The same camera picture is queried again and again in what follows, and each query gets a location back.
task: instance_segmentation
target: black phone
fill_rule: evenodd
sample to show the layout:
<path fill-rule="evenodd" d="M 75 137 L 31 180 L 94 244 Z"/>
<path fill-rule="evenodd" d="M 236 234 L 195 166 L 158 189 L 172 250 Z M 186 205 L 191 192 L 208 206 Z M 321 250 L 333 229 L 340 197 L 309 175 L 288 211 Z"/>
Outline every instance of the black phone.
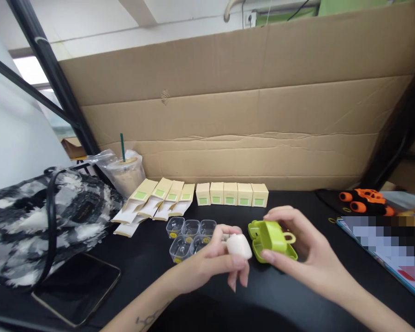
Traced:
<path fill-rule="evenodd" d="M 88 254 L 77 254 L 47 277 L 32 296 L 67 324 L 82 325 L 115 286 L 121 270 Z"/>

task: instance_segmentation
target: electrical outlet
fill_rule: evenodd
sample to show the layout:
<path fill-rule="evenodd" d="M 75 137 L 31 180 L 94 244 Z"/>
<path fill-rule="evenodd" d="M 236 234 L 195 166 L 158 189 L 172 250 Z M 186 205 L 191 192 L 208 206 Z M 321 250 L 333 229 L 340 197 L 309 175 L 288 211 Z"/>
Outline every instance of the electrical outlet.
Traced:
<path fill-rule="evenodd" d="M 255 27 L 256 21 L 257 21 L 257 13 L 256 12 L 244 12 L 244 14 L 243 14 L 244 28 Z"/>

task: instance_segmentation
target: hand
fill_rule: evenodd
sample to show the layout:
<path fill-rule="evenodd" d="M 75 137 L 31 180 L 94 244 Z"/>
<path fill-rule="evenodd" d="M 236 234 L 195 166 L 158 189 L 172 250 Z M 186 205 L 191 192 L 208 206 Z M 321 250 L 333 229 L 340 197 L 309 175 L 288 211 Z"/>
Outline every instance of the hand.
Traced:
<path fill-rule="evenodd" d="M 340 302 L 361 286 L 347 272 L 333 252 L 329 242 L 312 223 L 291 206 L 276 207 L 264 220 L 277 220 L 296 236 L 295 249 L 307 257 L 304 263 L 270 250 L 263 250 L 262 257 L 286 272 L 316 293 Z"/>
<path fill-rule="evenodd" d="M 165 274 L 179 293 L 194 291 L 220 273 L 229 272 L 228 285 L 235 292 L 237 277 L 243 287 L 248 286 L 249 263 L 237 255 L 229 255 L 221 242 L 223 234 L 241 234 L 236 226 L 217 225 L 209 244 L 192 257 L 168 270 Z"/>

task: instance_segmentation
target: window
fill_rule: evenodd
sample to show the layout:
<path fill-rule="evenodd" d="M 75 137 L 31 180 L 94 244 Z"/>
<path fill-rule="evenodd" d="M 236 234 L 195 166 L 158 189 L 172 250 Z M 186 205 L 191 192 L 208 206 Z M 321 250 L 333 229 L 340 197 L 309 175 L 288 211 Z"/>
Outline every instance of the window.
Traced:
<path fill-rule="evenodd" d="M 14 59 L 14 63 L 26 82 L 34 86 L 45 97 L 61 108 L 57 96 L 55 95 L 54 90 L 51 89 L 42 66 L 40 66 L 40 63 L 35 56 Z M 69 123 L 53 113 L 46 106 L 41 103 L 38 104 L 59 139 L 76 136 Z"/>

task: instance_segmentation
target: orange toy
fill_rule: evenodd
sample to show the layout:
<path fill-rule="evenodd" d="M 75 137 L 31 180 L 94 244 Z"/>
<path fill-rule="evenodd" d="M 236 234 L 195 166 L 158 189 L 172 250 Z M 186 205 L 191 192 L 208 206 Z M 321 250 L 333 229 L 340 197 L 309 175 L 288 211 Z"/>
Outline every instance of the orange toy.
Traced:
<path fill-rule="evenodd" d="M 386 199 L 383 195 L 373 189 L 357 188 L 350 192 L 341 192 L 340 200 L 350 202 L 350 209 L 358 213 L 370 213 L 372 215 L 382 214 L 384 216 L 393 216 L 393 208 L 386 205 Z"/>

